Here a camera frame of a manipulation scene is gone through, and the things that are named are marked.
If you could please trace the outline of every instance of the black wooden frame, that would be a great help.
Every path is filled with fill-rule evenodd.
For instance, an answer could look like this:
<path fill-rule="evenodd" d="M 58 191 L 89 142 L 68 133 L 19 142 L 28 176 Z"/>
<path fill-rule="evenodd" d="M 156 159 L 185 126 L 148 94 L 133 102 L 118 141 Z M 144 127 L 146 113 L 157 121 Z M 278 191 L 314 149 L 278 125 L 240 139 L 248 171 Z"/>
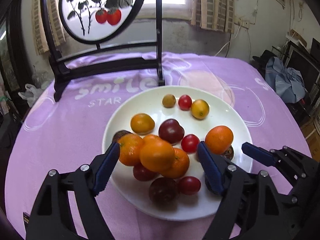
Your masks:
<path fill-rule="evenodd" d="M 49 15 L 48 15 L 48 7 L 47 7 L 47 0 L 40 0 L 40 8 L 41 8 L 41 17 L 44 26 L 44 33 L 47 39 L 50 57 L 49 63 L 52 68 L 55 83 L 54 83 L 54 99 L 55 101 L 59 101 L 63 91 L 65 90 L 66 86 L 69 82 L 76 78 L 87 77 L 91 75 L 97 75 L 102 73 L 111 73 L 111 72 L 118 72 L 118 71 L 127 71 L 127 70 L 139 70 L 139 69 L 147 69 L 147 68 L 154 68 L 157 70 L 158 75 L 158 85 L 163 86 L 165 85 L 163 72 L 162 72 L 162 0 L 156 0 L 156 41 L 151 42 L 141 42 L 141 43 L 129 43 L 117 46 L 109 46 L 105 48 L 100 47 L 101 42 L 109 41 L 112 38 L 119 35 L 123 32 L 135 19 L 138 12 L 141 9 L 144 0 L 136 0 L 131 12 L 129 13 L 126 20 L 122 23 L 122 25 L 110 36 L 103 38 L 98 41 L 84 41 L 76 37 L 66 25 L 63 17 L 60 17 L 63 26 L 65 27 L 66 31 L 70 34 L 72 38 L 75 40 L 86 43 L 86 44 L 95 44 L 97 49 L 89 50 L 84 53 L 77 53 L 75 55 L 71 55 L 68 57 L 62 57 L 61 53 L 56 49 L 54 45 L 54 40 L 51 34 L 50 29 L 50 22 L 49 22 Z M 62 13 L 61 10 L 61 1 L 59 2 L 60 7 L 60 14 Z M 98 63 L 89 66 L 83 66 L 76 69 L 68 69 L 65 65 L 66 61 L 92 55 L 95 53 L 106 52 L 106 51 L 113 51 L 116 49 L 128 49 L 128 48 L 138 48 L 138 47 L 149 47 L 154 46 L 156 47 L 156 59 L 143 59 L 142 57 L 136 58 L 129 58 L 129 59 L 121 59 L 115 61 L 109 61 L 104 63 Z"/>

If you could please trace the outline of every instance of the blue cloth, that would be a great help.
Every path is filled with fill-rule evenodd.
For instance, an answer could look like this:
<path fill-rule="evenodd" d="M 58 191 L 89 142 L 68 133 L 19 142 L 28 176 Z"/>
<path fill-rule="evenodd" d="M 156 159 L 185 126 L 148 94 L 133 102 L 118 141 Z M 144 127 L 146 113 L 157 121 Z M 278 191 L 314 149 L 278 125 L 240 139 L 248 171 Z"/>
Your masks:
<path fill-rule="evenodd" d="M 296 103 L 306 94 L 300 71 L 290 67 L 285 68 L 277 57 L 269 59 L 265 79 L 284 103 Z"/>

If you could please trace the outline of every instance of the white plate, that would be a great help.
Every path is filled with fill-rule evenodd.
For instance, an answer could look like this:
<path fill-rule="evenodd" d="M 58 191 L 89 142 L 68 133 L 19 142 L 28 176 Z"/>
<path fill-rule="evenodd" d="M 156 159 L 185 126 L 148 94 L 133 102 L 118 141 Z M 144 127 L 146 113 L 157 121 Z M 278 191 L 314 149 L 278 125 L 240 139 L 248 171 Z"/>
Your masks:
<path fill-rule="evenodd" d="M 177 98 L 174 108 L 164 108 L 162 98 L 173 94 Z M 202 121 L 192 117 L 189 111 L 178 107 L 178 98 L 184 94 L 192 99 L 203 99 L 210 106 L 209 115 Z M 149 114 L 155 121 L 153 131 L 158 135 L 160 124 L 170 118 L 176 119 L 185 130 L 185 135 L 195 134 L 202 141 L 210 129 L 217 125 L 226 125 L 234 134 L 232 147 L 235 152 L 233 162 L 247 172 L 251 171 L 252 159 L 241 151 L 244 142 L 252 143 L 250 133 L 239 114 L 220 98 L 205 91 L 182 86 L 163 86 L 143 91 L 124 102 L 111 116 L 102 141 L 102 152 L 108 149 L 113 135 L 119 130 L 132 131 L 130 120 L 138 113 Z M 204 171 L 195 154 L 189 155 L 190 167 L 186 176 L 200 179 L 201 189 L 193 196 L 180 195 L 178 200 L 165 209 L 160 209 L 149 200 L 148 189 L 152 181 L 137 181 L 132 174 L 132 167 L 118 162 L 111 175 L 111 182 L 120 194 L 133 206 L 150 216 L 175 221 L 186 221 L 207 217 L 217 212 L 220 197 L 210 193 L 204 183 Z"/>

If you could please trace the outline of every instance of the blue gripper pad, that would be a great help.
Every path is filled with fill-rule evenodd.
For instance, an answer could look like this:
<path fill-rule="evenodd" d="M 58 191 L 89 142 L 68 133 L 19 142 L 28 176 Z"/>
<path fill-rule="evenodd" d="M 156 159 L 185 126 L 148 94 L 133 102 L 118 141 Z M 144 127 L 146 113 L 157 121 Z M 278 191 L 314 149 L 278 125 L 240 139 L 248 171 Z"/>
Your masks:
<path fill-rule="evenodd" d="M 113 172 L 113 169 L 115 168 L 120 156 L 119 144 L 112 143 L 106 153 L 100 156 L 103 157 L 104 160 L 102 161 L 94 177 L 94 185 L 92 189 L 94 196 L 97 196 L 106 188 L 111 173 Z"/>
<path fill-rule="evenodd" d="M 221 174 L 219 168 L 214 162 L 211 152 L 204 141 L 198 144 L 197 154 L 212 190 L 217 192 L 219 195 L 222 195 L 225 191 L 225 188 L 223 187 L 223 174 Z"/>
<path fill-rule="evenodd" d="M 244 143 L 241 149 L 245 155 L 248 155 L 267 167 L 276 165 L 276 160 L 273 155 L 265 149 L 256 147 L 248 142 Z"/>

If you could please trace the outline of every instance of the stem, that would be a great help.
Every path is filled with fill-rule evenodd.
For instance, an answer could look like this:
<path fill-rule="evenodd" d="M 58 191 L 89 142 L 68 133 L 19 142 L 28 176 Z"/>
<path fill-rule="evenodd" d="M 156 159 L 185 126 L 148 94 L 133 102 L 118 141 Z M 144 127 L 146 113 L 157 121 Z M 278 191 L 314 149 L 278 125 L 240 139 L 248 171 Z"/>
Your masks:
<path fill-rule="evenodd" d="M 75 10 L 75 7 L 73 6 L 73 4 L 71 3 L 71 6 L 74 10 L 74 12 L 77 14 L 79 21 L 81 23 L 81 27 L 82 27 L 82 32 L 83 32 L 83 36 L 84 36 L 84 26 L 83 26 L 83 22 L 82 22 L 82 18 L 81 18 L 81 11 L 80 11 L 80 15 L 78 14 L 78 12 Z"/>
<path fill-rule="evenodd" d="M 87 7 L 87 10 L 89 12 L 89 25 L 88 25 L 88 34 L 89 34 L 90 33 L 90 26 L 91 26 L 91 13 L 89 11 L 89 7 L 87 5 L 86 5 L 86 7 Z"/>

